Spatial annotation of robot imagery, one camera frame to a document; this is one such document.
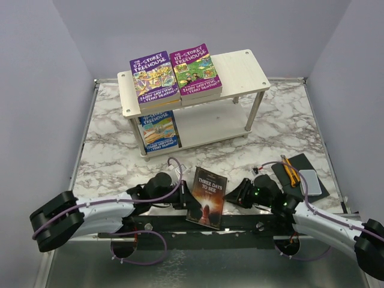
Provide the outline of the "thin dark patterned book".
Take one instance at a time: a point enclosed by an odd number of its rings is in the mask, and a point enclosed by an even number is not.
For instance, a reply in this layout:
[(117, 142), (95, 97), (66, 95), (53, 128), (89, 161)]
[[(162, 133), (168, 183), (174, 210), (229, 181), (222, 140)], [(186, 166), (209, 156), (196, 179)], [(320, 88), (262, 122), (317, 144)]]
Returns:
[(201, 226), (219, 230), (224, 208), (227, 178), (204, 168), (196, 167), (190, 193), (202, 205), (201, 215), (187, 213), (186, 220)]

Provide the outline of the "blue 91-Storey Treehouse book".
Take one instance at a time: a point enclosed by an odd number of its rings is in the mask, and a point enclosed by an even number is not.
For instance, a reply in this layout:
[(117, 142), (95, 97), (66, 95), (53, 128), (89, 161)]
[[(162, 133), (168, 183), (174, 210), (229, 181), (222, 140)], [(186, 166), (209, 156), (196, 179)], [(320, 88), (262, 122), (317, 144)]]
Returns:
[(147, 153), (181, 148), (173, 111), (165, 111), (139, 118)]

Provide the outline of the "Little Women dark book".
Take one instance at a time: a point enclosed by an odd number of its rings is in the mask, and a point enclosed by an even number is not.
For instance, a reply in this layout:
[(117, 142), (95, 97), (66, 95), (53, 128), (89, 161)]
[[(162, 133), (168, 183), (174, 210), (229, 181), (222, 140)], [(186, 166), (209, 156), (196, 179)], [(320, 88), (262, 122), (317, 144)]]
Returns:
[(192, 106), (192, 105), (197, 105), (201, 103), (206, 103), (210, 101), (214, 101), (219, 99), (221, 94), (212, 94), (209, 96), (204, 96), (204, 97), (199, 97), (199, 98), (194, 98), (194, 99), (182, 99), (181, 100), (181, 106)]

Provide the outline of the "purple 117-Storey Treehouse book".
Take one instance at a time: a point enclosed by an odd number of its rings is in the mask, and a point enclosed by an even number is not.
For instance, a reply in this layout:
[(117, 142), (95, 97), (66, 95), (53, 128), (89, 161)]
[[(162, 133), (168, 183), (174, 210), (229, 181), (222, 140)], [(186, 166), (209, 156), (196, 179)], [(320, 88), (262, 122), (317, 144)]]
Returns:
[(223, 85), (205, 43), (169, 57), (183, 103), (221, 94)]

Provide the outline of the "orange 130-Storey Treehouse book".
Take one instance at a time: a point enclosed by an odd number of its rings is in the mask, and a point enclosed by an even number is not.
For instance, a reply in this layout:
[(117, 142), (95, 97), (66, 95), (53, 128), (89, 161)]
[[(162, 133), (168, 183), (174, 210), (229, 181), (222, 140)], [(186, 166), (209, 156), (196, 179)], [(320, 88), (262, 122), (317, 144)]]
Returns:
[(158, 101), (150, 101), (144, 104), (140, 104), (139, 108), (140, 109), (154, 109), (158, 107), (163, 107), (163, 106), (169, 106), (169, 105), (175, 105), (175, 106), (180, 106), (181, 105), (181, 100), (173, 100), (173, 101), (168, 101), (168, 102), (158, 102)]

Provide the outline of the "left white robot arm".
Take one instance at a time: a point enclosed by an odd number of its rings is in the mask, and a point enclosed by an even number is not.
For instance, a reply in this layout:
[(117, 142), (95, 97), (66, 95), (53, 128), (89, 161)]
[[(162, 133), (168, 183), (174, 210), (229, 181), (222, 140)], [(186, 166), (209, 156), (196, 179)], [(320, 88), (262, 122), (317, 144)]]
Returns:
[(33, 240), (40, 252), (63, 246), (71, 238), (95, 233), (116, 233), (124, 237), (131, 233), (132, 221), (156, 204), (170, 204), (173, 209), (200, 209), (183, 179), (173, 182), (160, 172), (147, 183), (127, 191), (98, 198), (76, 197), (72, 191), (58, 194), (30, 216)]

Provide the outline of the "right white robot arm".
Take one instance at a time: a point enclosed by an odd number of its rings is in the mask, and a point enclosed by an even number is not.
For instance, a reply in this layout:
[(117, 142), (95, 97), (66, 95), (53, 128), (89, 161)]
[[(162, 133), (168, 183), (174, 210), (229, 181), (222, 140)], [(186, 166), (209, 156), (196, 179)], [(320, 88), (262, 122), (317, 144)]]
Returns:
[(253, 181), (245, 178), (225, 200), (249, 209), (261, 205), (271, 209), (277, 230), (284, 235), (292, 231), (316, 238), (356, 260), (373, 278), (383, 281), (383, 225), (347, 219), (307, 203), (302, 196), (282, 192), (268, 175)]

